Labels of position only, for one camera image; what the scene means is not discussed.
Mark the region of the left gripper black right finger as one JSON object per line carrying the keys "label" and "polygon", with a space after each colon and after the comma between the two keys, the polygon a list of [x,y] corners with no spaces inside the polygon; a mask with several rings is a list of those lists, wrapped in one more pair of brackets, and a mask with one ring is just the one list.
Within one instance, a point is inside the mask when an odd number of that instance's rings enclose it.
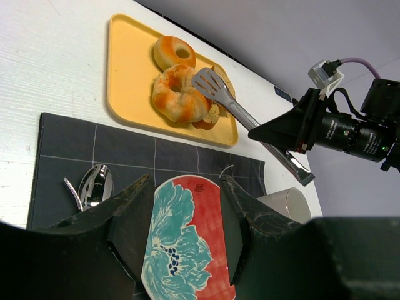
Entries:
{"label": "left gripper black right finger", "polygon": [[221,178],[229,282],[238,299],[398,299],[399,219],[289,219]]}

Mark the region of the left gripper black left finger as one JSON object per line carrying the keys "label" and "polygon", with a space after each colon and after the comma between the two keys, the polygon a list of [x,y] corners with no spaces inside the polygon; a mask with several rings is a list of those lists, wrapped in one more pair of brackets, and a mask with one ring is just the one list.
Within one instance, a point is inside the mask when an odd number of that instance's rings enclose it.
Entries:
{"label": "left gripper black left finger", "polygon": [[1,224],[2,299],[132,299],[153,212],[146,174],[50,227]]}

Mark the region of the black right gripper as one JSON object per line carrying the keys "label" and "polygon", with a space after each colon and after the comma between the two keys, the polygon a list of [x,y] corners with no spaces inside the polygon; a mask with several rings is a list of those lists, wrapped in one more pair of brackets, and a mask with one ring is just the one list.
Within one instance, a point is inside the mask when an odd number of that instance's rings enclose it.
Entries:
{"label": "black right gripper", "polygon": [[293,109],[251,129],[248,137],[298,153],[311,150],[328,106],[327,96],[320,92],[310,87]]}

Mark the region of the metal slotted tongs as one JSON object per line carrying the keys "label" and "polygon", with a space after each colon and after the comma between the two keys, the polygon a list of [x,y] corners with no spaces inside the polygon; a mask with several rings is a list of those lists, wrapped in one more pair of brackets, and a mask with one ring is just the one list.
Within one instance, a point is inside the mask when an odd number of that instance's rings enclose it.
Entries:
{"label": "metal slotted tongs", "polygon": [[[226,83],[210,68],[204,67],[192,78],[192,85],[205,97],[224,107],[248,131],[260,124],[236,101]],[[289,151],[270,144],[260,143],[296,178],[304,187],[311,183],[315,175],[305,168]]]}

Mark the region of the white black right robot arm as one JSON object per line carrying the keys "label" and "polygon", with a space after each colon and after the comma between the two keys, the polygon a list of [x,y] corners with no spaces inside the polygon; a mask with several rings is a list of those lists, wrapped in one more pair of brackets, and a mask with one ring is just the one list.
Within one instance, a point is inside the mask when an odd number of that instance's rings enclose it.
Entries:
{"label": "white black right robot arm", "polygon": [[314,145],[399,168],[399,82],[375,79],[357,111],[348,92],[341,93],[349,113],[338,110],[334,95],[310,88],[285,114],[252,130],[248,136],[278,149],[304,154]]}

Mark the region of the brown sliced bread piece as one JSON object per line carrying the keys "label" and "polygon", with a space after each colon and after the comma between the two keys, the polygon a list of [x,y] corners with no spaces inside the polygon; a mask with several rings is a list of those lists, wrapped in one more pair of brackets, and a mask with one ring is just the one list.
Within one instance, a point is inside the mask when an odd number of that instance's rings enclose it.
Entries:
{"label": "brown sliced bread piece", "polygon": [[[225,82],[227,88],[229,89],[229,92],[232,94],[232,96],[235,98],[236,97],[236,92],[234,90],[233,84],[231,80],[229,79],[227,73],[225,70],[218,64],[215,64],[211,67],[213,71],[216,72],[216,74]],[[226,110],[216,104],[215,102],[212,104],[208,114],[200,121],[193,122],[192,125],[196,129],[204,129],[204,130],[210,130],[212,129],[216,123],[219,121],[219,118],[221,116],[221,113],[223,115],[226,115],[227,112]]]}

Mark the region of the blue table label sticker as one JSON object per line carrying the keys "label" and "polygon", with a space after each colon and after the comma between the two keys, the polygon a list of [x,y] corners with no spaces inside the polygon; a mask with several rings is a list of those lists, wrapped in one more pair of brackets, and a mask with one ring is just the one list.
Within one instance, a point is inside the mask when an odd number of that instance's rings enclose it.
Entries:
{"label": "blue table label sticker", "polygon": [[277,86],[274,87],[274,90],[278,96],[280,96],[281,98],[285,99],[288,102],[291,102],[291,97],[288,93],[286,93],[282,89],[278,88]]}

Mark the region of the white ceramic mug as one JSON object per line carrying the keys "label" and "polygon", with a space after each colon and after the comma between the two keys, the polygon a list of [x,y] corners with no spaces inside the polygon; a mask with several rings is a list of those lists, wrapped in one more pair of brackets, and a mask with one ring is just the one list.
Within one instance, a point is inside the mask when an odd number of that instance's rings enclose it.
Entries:
{"label": "white ceramic mug", "polygon": [[295,187],[257,199],[257,216],[277,224],[306,224],[312,219],[304,194]]}

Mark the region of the shiny metal spoon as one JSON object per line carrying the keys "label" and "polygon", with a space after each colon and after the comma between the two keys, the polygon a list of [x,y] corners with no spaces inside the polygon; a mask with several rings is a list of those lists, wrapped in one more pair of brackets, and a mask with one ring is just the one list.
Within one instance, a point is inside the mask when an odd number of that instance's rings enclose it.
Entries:
{"label": "shiny metal spoon", "polygon": [[77,193],[84,211],[112,197],[114,181],[111,170],[105,164],[94,165],[82,178]]}

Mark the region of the red plate with teal flower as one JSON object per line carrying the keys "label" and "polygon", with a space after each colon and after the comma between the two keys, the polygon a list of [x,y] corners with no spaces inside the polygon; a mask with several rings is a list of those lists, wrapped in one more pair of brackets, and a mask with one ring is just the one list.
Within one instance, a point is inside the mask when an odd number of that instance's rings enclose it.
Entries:
{"label": "red plate with teal flower", "polygon": [[185,175],[156,189],[141,282],[151,299],[236,298],[216,183]]}

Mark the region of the dark grey checked placemat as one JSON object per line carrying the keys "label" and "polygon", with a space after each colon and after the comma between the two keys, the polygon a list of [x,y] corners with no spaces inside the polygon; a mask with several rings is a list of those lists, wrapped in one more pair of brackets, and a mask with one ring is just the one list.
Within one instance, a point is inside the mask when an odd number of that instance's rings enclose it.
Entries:
{"label": "dark grey checked placemat", "polygon": [[63,179],[77,188],[95,164],[110,169],[115,194],[144,174],[159,186],[187,174],[219,184],[226,173],[253,197],[266,195],[263,161],[44,112],[27,228],[46,228],[75,215],[77,205]]}

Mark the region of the orange glazed donut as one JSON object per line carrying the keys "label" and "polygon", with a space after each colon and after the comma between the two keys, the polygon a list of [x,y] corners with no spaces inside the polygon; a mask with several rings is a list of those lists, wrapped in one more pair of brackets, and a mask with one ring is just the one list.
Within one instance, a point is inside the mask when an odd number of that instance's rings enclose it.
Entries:
{"label": "orange glazed donut", "polygon": [[194,49],[187,42],[174,36],[160,37],[153,47],[153,56],[163,71],[176,64],[196,67]]}

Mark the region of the yellow plastic tray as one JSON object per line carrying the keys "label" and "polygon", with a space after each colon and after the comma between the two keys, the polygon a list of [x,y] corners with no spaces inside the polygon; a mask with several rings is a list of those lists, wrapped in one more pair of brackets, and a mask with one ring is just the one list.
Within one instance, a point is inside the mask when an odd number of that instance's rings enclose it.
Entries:
{"label": "yellow plastic tray", "polygon": [[125,15],[115,14],[109,21],[107,59],[107,104],[113,114],[126,123],[163,134],[202,143],[234,146],[239,140],[235,118],[224,112],[210,130],[192,124],[174,123],[151,103],[153,84],[161,73],[153,46],[160,32]]}

